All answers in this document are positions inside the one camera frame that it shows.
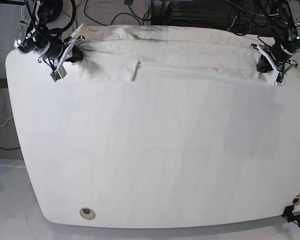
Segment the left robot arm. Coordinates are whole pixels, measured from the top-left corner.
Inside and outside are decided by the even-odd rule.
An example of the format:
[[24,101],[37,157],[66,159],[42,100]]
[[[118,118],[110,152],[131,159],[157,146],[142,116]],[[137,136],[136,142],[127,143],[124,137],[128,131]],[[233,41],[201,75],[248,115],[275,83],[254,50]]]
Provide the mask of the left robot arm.
[[274,0],[281,23],[270,16],[261,1],[255,1],[257,7],[270,22],[276,33],[273,36],[274,44],[265,45],[264,51],[274,63],[284,68],[290,58],[300,51],[300,0]]

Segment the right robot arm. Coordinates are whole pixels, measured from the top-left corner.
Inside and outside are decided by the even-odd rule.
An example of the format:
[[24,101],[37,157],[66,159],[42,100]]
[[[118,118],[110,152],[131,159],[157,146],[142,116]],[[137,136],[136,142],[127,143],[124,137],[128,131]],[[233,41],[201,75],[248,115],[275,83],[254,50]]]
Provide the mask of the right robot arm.
[[22,54],[33,52],[39,56],[39,62],[44,62],[55,72],[57,65],[64,61],[76,63],[83,60],[82,51],[76,43],[83,40],[84,36],[77,38],[68,37],[62,40],[65,31],[75,22],[77,5],[71,2],[72,13],[69,23],[62,28],[47,27],[47,24],[55,21],[63,11],[62,0],[35,0],[33,8],[27,0],[24,1],[24,10],[21,11],[21,20],[18,24],[17,36],[14,40],[14,48]]

